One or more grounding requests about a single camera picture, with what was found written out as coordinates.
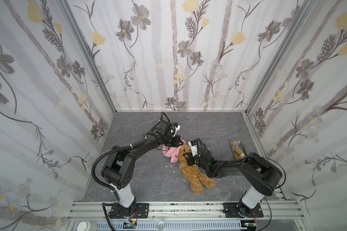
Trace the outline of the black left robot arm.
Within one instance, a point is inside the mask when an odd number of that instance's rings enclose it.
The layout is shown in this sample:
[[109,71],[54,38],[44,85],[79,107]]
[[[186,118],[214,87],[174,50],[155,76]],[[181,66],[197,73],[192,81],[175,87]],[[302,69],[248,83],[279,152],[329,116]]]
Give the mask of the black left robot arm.
[[136,202],[130,186],[136,161],[161,145],[170,148],[183,145],[181,136],[177,135],[179,130],[178,123],[162,119],[139,141],[103,154],[107,159],[101,170],[101,177],[105,186],[115,194],[120,206],[130,208]]

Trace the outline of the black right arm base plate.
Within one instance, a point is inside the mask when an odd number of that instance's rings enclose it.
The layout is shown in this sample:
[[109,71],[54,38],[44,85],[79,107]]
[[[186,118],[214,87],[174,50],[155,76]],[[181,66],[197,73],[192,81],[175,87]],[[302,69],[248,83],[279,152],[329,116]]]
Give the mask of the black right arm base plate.
[[264,214],[259,203],[251,209],[243,202],[240,203],[224,203],[223,213],[226,218],[263,218]]

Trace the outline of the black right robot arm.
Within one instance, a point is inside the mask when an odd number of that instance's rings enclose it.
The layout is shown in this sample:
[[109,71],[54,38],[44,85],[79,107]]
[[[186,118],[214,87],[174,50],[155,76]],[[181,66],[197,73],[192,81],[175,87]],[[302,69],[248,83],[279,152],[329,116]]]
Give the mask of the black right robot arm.
[[196,165],[210,179],[243,175],[251,184],[239,202],[240,209],[254,209],[266,196],[271,196],[283,177],[282,171],[256,153],[231,161],[215,160],[204,144],[184,149],[189,166]]

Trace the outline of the brown plush teddy bear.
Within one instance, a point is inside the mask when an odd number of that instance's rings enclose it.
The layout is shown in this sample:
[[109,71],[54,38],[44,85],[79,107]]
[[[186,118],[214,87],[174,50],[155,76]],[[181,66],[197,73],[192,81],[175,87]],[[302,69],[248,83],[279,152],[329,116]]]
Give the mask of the brown plush teddy bear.
[[190,183],[190,187],[195,194],[201,194],[204,191],[204,187],[207,189],[213,189],[216,187],[216,181],[207,177],[199,170],[197,165],[189,166],[189,163],[185,156],[191,153],[191,148],[184,144],[180,147],[178,152],[179,168],[182,170],[183,176],[186,181]]

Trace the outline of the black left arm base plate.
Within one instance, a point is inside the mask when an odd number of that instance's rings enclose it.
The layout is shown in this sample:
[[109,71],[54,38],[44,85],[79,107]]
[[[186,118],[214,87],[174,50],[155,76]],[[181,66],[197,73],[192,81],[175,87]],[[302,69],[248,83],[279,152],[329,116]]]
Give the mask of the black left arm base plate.
[[149,203],[132,203],[129,208],[125,208],[119,203],[113,203],[110,207],[108,217],[111,219],[148,218]]

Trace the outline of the pink bear hoodie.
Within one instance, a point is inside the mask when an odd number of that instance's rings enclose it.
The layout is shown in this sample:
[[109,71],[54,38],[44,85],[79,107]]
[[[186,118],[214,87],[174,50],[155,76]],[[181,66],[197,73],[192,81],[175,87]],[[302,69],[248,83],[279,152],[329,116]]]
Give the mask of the pink bear hoodie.
[[175,163],[178,160],[179,161],[184,161],[185,158],[182,156],[182,154],[180,154],[181,150],[182,150],[182,146],[179,146],[179,147],[167,147],[167,146],[164,145],[163,146],[163,155],[165,157],[169,157],[171,163]]

